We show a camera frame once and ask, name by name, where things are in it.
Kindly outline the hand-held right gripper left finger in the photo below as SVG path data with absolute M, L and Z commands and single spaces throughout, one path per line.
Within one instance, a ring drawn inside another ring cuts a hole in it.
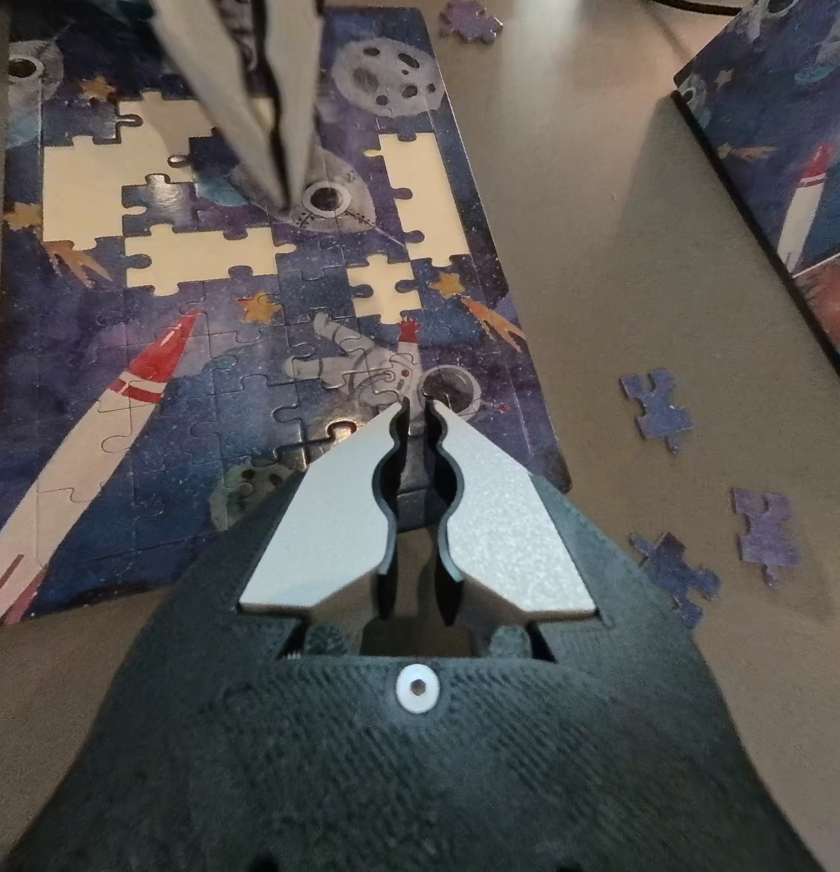
M 357 639 L 390 616 L 409 421 L 398 400 L 307 468 L 240 594 L 243 612 L 334 624 Z

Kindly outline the blue jigsaw puzzle piece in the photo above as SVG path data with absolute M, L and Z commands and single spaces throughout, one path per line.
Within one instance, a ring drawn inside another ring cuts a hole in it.
M 765 585 L 779 589 L 785 571 L 796 569 L 801 561 L 800 549 L 787 526 L 792 517 L 790 498 L 734 486 L 731 502 L 734 513 L 745 523 L 745 531 L 738 536 L 740 560 L 759 564 Z
M 682 435 L 695 428 L 691 413 L 672 401 L 676 379 L 667 368 L 654 369 L 645 376 L 628 374 L 620 377 L 625 396 L 641 405 L 642 413 L 635 424 L 645 441 L 662 440 L 672 454 L 682 450 Z
M 685 559 L 686 548 L 673 534 L 665 532 L 656 541 L 632 533 L 630 546 L 643 556 L 641 563 L 651 581 L 673 601 L 676 611 L 689 629 L 701 621 L 703 608 L 693 602 L 689 593 L 697 593 L 713 601 L 720 593 L 722 583 L 712 570 L 692 567 Z
M 503 30 L 503 22 L 478 1 L 448 1 L 439 22 L 441 36 L 458 36 L 466 44 L 491 45 Z

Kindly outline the space jigsaw puzzle board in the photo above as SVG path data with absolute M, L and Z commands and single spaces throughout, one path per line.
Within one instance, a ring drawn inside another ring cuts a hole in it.
M 0 624 L 173 583 L 385 407 L 571 485 L 423 14 L 327 12 L 285 214 L 143 2 L 11 2 Z

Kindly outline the black pouch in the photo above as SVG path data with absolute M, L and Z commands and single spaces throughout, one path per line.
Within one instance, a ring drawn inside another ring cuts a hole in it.
M 657 6 L 661 6 L 664 8 L 669 8 L 672 10 L 679 10 L 682 12 L 686 12 L 689 14 L 702 15 L 702 16 L 724 16 L 724 17 L 733 17 L 739 14 L 743 6 L 724 4 L 722 2 L 708 2 L 708 1 L 647 1 L 648 3 L 655 4 Z

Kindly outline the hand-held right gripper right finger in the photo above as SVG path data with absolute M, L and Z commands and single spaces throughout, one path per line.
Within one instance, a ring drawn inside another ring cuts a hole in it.
M 452 498 L 437 528 L 436 604 L 448 626 L 488 644 L 506 626 L 598 615 L 529 470 L 438 400 L 436 460 Z

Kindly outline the colourful jigsaw puzzle box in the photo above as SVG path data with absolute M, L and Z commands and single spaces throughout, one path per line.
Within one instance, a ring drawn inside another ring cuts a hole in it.
M 675 83 L 745 220 L 840 361 L 840 1 L 750 2 Z

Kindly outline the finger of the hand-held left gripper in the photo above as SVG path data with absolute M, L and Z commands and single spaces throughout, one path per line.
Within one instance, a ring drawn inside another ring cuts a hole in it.
M 273 158 L 290 207 L 301 201 L 313 150 L 322 37 L 320 2 L 264 2 L 264 60 L 273 88 Z
M 271 124 L 248 89 L 244 58 L 209 1 L 153 1 L 154 33 L 249 178 L 249 197 L 271 208 L 287 205 Z

